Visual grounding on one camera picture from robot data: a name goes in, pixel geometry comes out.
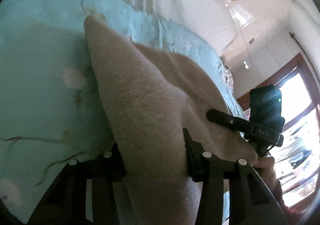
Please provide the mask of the person's right hand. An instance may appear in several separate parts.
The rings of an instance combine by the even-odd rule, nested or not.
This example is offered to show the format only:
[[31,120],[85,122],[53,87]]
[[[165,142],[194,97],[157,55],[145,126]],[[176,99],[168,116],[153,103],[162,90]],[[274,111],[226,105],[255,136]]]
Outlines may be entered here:
[[253,165],[263,182],[271,191],[275,189],[278,182],[274,165],[275,160],[271,155],[259,157],[258,161]]

